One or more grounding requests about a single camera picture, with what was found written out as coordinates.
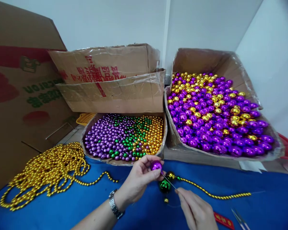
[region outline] wrist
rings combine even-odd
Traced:
[[[126,208],[130,205],[125,193],[121,189],[117,190],[116,193],[114,193],[114,202],[120,212],[125,211]]]

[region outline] scissors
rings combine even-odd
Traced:
[[[244,226],[243,226],[243,224],[244,224],[245,227],[246,227],[246,229],[247,229],[247,230],[250,230],[250,228],[248,227],[248,225],[246,224],[246,222],[243,220],[243,218],[241,217],[241,215],[238,213],[238,211],[237,211],[236,209],[235,209],[236,212],[235,212],[233,209],[231,209],[231,210],[232,210],[234,216],[236,217],[237,221],[239,222],[241,228],[242,228],[243,230],[245,230],[245,228],[244,228]]]

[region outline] left hand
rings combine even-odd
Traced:
[[[163,180],[160,169],[150,170],[151,163],[156,160],[164,164],[160,157],[154,155],[145,155],[134,163],[127,179],[114,195],[115,203],[120,211],[124,211],[131,203],[137,202],[150,182]]]

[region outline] yellow basket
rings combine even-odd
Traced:
[[[76,120],[77,124],[86,126],[87,123],[95,116],[95,113],[81,113],[80,117]]]

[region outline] green bead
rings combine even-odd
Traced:
[[[171,189],[171,184],[166,179],[163,179],[163,181],[159,182],[159,189],[162,193],[168,193]]]

